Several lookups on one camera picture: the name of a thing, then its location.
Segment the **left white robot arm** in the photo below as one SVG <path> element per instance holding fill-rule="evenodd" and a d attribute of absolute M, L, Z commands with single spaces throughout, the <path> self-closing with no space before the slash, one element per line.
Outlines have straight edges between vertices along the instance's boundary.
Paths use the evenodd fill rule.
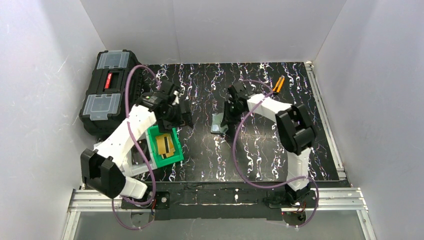
<path fill-rule="evenodd" d="M 140 137 L 152 126 L 161 134 L 175 128 L 193 127 L 190 104 L 179 100 L 181 87 L 164 80 L 158 90 L 143 93 L 116 130 L 93 150 L 80 156 L 82 182 L 110 199 L 117 196 L 142 199 L 148 186 L 124 166 Z"/>

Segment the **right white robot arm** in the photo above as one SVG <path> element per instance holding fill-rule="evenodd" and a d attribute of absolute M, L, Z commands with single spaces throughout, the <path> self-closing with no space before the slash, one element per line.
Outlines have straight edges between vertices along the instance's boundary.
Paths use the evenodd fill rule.
<path fill-rule="evenodd" d="M 271 98 L 267 94 L 256 93 L 246 88 L 244 82 L 235 82 L 227 89 L 230 97 L 224 103 L 222 113 L 212 118 L 211 132 L 224 134 L 229 125 L 241 125 L 246 120 L 244 113 L 265 117 L 277 126 L 281 145 L 287 152 L 288 179 L 284 182 L 287 189 L 300 193 L 308 190 L 308 164 L 317 132 L 304 104 L 290 104 Z"/>

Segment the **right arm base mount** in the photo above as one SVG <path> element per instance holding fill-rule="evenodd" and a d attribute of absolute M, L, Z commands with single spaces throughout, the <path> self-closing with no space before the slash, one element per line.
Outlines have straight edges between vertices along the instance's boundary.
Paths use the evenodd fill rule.
<path fill-rule="evenodd" d="M 263 202 L 271 209 L 281 209 L 287 226 L 300 228 L 310 222 L 317 211 L 319 193 L 310 185 L 297 191 L 286 185 L 282 191 L 268 191 Z"/>

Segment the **green plastic bin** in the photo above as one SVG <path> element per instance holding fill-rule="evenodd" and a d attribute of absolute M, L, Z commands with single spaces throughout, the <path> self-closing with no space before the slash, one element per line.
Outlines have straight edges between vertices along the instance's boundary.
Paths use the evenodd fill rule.
<path fill-rule="evenodd" d="M 151 126 L 147 129 L 146 137 L 150 157 L 157 168 L 172 165 L 184 159 L 176 127 L 171 133 L 161 133 L 157 125 Z"/>

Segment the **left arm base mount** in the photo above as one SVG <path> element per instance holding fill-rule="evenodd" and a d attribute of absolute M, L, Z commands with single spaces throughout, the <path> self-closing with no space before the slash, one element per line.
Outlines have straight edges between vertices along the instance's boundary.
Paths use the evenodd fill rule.
<path fill-rule="evenodd" d="M 127 197 L 121 201 L 121 209 L 130 211 L 133 228 L 152 223 L 159 210 L 168 210 L 171 196 L 167 191 L 157 191 L 153 197 L 150 190 L 141 199 Z"/>

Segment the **white bin with black cards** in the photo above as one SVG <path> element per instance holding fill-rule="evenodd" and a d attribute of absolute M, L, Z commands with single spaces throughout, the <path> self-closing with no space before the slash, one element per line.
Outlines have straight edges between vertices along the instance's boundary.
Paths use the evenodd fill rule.
<path fill-rule="evenodd" d="M 156 170 L 158 167 L 151 154 L 151 145 L 146 132 L 138 139 L 137 144 L 143 151 L 150 168 Z M 131 148 L 126 157 L 127 159 L 123 162 L 123 169 L 126 176 L 134 177 L 149 171 L 148 165 L 145 163 L 136 145 Z"/>

